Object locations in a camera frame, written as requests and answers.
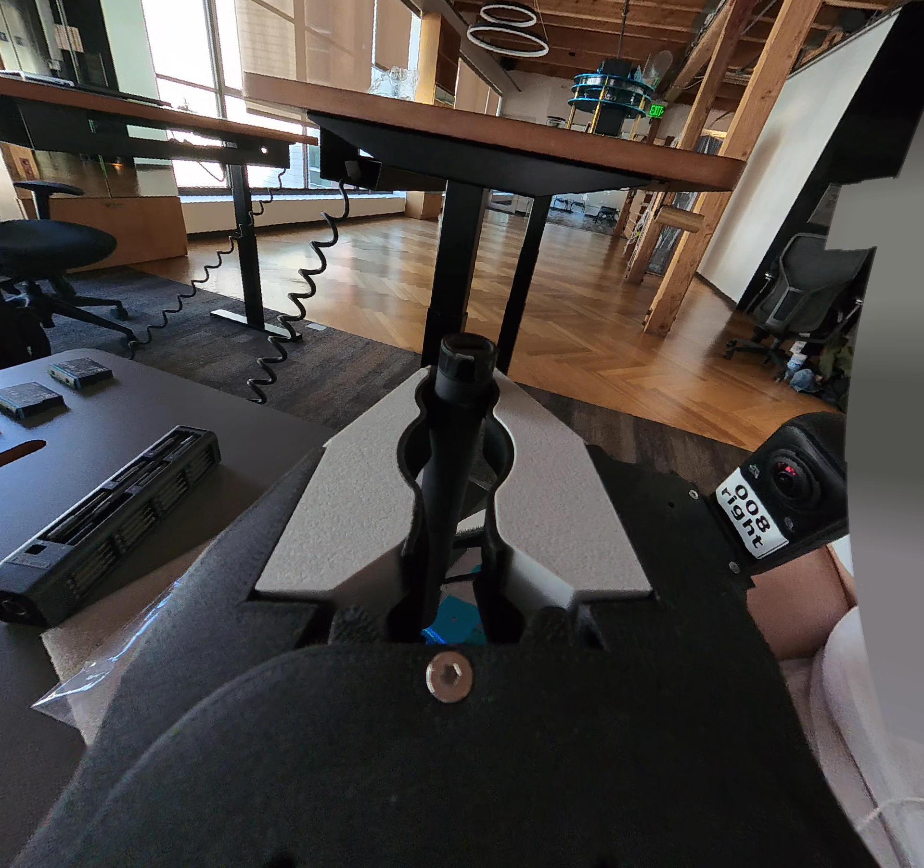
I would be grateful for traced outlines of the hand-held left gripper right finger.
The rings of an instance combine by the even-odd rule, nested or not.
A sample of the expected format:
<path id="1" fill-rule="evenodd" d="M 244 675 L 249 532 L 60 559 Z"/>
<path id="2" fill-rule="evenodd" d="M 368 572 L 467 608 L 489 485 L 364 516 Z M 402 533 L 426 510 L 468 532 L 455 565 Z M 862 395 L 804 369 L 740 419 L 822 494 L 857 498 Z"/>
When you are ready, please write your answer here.
<path id="1" fill-rule="evenodd" d="M 653 587 L 587 444 L 509 378 L 493 379 L 483 454 L 495 480 L 473 586 L 481 614 L 649 598 Z"/>

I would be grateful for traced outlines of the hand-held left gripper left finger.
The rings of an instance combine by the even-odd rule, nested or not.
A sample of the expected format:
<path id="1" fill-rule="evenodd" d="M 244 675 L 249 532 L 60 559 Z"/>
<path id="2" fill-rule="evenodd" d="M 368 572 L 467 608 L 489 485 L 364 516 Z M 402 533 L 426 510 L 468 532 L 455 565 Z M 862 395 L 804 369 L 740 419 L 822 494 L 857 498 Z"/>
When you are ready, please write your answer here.
<path id="1" fill-rule="evenodd" d="M 415 495 L 398 464 L 401 435 L 419 417 L 419 369 L 328 440 L 257 581 L 261 597 L 331 605 L 396 605 L 401 548 Z"/>

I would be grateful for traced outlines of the black electric screwdriver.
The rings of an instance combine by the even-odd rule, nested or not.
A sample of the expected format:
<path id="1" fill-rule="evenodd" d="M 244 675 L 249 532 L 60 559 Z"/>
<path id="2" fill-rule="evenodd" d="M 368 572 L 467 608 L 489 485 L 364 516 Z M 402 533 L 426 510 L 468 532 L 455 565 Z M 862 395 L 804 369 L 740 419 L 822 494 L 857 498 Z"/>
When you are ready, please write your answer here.
<path id="1" fill-rule="evenodd" d="M 491 400 L 496 354 L 490 340 L 468 332 L 451 333 L 441 341 L 433 390 L 426 401 L 431 458 L 422 475 L 428 556 L 421 630 L 436 617 L 452 561 L 479 429 Z"/>

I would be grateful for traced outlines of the blue metal servo bracket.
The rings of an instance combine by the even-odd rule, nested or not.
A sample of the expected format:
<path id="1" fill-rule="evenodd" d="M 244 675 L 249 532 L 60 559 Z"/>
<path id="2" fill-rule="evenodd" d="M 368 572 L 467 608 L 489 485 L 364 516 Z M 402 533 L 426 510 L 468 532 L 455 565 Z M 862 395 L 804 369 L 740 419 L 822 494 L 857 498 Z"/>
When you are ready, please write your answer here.
<path id="1" fill-rule="evenodd" d="M 446 596 L 433 623 L 422 631 L 430 645 L 485 645 L 487 643 L 476 605 L 458 597 Z"/>

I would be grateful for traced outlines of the person's right forearm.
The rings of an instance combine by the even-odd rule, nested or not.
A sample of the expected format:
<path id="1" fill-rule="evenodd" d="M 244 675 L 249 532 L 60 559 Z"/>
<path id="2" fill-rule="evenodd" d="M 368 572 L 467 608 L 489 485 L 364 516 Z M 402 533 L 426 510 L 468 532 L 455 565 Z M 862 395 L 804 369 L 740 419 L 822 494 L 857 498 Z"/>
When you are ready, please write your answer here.
<path id="1" fill-rule="evenodd" d="M 854 577 L 831 546 L 754 575 L 752 583 L 747 609 L 779 662 L 814 656 L 857 605 Z"/>

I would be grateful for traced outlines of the wooden standing desk black legs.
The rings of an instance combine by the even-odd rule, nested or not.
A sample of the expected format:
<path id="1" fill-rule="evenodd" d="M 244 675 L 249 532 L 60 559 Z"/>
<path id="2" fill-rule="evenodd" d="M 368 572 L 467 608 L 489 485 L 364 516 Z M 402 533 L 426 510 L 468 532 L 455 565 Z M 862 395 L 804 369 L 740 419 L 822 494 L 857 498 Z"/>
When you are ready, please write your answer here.
<path id="1" fill-rule="evenodd" d="M 225 166 L 235 209 L 245 314 L 213 315 L 282 338 L 263 319 L 258 245 L 248 166 L 286 170 L 290 146 L 317 146 L 310 135 L 181 112 L 123 93 L 92 92 L 58 80 L 2 72 L 2 141 L 37 150 L 106 158 L 210 161 Z"/>
<path id="2" fill-rule="evenodd" d="M 323 179 L 384 191 L 445 188 L 423 367 L 438 362 L 446 335 L 466 328 L 491 190 L 534 200 L 497 342 L 497 366 L 507 374 L 554 196 L 650 187 L 729 192 L 745 168 L 736 158 L 278 77 L 244 73 L 243 82 L 250 100 L 306 112 L 320 130 Z"/>

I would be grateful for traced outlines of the green cloth bag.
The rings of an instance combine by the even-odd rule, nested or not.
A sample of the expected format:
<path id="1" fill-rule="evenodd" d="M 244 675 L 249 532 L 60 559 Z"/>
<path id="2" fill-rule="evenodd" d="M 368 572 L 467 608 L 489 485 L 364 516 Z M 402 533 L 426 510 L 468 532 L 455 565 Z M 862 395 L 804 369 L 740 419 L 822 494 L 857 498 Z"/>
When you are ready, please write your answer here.
<path id="1" fill-rule="evenodd" d="M 839 334 L 826 342 L 818 361 L 819 389 L 815 395 L 840 412 L 847 412 L 853 357 L 852 340 Z"/>

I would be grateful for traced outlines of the black screwdriver bit case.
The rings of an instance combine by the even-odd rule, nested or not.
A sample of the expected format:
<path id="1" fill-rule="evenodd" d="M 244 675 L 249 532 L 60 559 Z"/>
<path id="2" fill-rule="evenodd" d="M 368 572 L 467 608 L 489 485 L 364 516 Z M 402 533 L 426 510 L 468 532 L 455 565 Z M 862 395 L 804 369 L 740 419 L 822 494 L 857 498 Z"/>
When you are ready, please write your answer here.
<path id="1" fill-rule="evenodd" d="M 1 620 L 47 629 L 89 595 L 222 460 L 213 431 L 177 425 L 1 564 Z"/>

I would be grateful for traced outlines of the small black flat box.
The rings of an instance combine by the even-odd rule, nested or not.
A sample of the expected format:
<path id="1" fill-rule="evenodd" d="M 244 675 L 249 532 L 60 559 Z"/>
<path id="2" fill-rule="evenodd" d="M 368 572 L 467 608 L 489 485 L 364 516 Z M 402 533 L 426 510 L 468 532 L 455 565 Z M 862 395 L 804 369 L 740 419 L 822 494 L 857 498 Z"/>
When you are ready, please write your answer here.
<path id="1" fill-rule="evenodd" d="M 91 358 L 76 358 L 58 361 L 47 368 L 52 379 L 69 389 L 83 390 L 114 378 L 111 368 Z"/>
<path id="2" fill-rule="evenodd" d="M 1 412 L 17 420 L 27 420 L 63 408 L 61 394 L 37 382 L 26 382 L 1 389 Z"/>

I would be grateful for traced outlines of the clear plastic bag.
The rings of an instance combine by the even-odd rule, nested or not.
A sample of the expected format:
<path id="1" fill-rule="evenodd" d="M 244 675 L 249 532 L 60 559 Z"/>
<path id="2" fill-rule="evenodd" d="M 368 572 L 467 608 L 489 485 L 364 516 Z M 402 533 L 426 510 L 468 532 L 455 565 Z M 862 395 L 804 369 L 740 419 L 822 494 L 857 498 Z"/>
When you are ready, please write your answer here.
<path id="1" fill-rule="evenodd" d="M 182 580 L 179 577 L 170 583 L 133 619 L 106 637 L 75 672 L 63 677 L 32 705 L 32 709 L 75 728 L 86 746 L 90 746 L 102 727 L 128 666 Z"/>

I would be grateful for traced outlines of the low wooden cabinet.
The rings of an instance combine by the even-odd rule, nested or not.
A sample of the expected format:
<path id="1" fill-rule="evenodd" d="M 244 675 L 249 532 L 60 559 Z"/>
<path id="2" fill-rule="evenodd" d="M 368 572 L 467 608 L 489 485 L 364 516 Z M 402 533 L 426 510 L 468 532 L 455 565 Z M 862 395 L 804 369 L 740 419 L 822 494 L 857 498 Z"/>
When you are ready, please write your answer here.
<path id="1" fill-rule="evenodd" d="M 53 195 L 53 219 L 83 224 L 117 239 L 113 254 L 84 272 L 177 258 L 188 254 L 188 233 L 177 195 L 94 197 Z"/>

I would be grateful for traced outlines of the black swivel chair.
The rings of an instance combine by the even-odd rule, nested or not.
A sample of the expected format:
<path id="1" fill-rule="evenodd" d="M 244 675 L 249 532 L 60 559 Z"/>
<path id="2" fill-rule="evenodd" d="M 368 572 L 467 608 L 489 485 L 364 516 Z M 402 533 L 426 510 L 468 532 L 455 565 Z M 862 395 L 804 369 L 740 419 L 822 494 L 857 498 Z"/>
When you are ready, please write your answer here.
<path id="1" fill-rule="evenodd" d="M 32 313 L 42 339 L 41 355 L 51 353 L 44 331 L 54 327 L 56 315 L 120 332 L 130 347 L 139 346 L 132 330 L 87 310 L 88 306 L 110 306 L 126 319 L 128 312 L 121 301 L 81 296 L 65 277 L 70 270 L 103 261 L 117 248 L 117 239 L 104 230 L 51 218 L 52 194 L 83 196 L 84 191 L 54 181 L 14 181 L 13 185 L 34 195 L 38 218 L 2 222 L 2 290 L 12 293 L 11 306 Z"/>

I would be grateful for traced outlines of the blue tiered robot chassis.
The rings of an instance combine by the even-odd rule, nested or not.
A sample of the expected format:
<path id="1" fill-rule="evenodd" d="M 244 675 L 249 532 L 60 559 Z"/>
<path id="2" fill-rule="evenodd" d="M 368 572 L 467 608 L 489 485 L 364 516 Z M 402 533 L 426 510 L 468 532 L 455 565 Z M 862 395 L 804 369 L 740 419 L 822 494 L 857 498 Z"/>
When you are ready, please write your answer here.
<path id="1" fill-rule="evenodd" d="M 574 77 L 565 128 L 572 127 L 577 112 L 584 112 L 591 116 L 587 133 L 619 137 L 626 119 L 648 115 L 654 91 L 640 67 L 625 59 L 607 59 L 598 70 Z"/>

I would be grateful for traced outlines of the beige roller blind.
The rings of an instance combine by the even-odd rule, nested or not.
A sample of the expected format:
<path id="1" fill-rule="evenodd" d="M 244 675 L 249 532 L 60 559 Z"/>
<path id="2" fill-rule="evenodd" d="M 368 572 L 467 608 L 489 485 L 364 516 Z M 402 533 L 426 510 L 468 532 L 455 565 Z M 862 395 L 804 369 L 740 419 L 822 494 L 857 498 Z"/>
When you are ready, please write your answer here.
<path id="1" fill-rule="evenodd" d="M 365 92 L 375 0 L 235 0 L 243 74 Z"/>

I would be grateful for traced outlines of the thick wooden post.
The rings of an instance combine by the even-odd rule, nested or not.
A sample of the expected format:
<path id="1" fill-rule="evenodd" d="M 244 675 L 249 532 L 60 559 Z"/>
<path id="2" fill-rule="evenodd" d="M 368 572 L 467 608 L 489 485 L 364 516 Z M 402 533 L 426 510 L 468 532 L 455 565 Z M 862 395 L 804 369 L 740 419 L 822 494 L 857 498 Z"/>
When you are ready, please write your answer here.
<path id="1" fill-rule="evenodd" d="M 723 156 L 748 160 L 823 1 L 783 0 L 727 131 Z M 695 212 L 703 216 L 703 224 L 677 246 L 644 320 L 643 332 L 663 338 L 673 327 L 731 197 L 731 192 L 707 192 L 699 196 Z"/>
<path id="2" fill-rule="evenodd" d="M 733 50 L 751 18 L 759 0 L 726 0 L 724 6 L 704 30 L 681 73 L 676 77 L 674 90 L 688 85 L 694 74 L 705 66 L 706 72 L 687 116 L 678 147 L 695 148 L 708 113 L 714 103 L 723 77 L 729 67 Z"/>

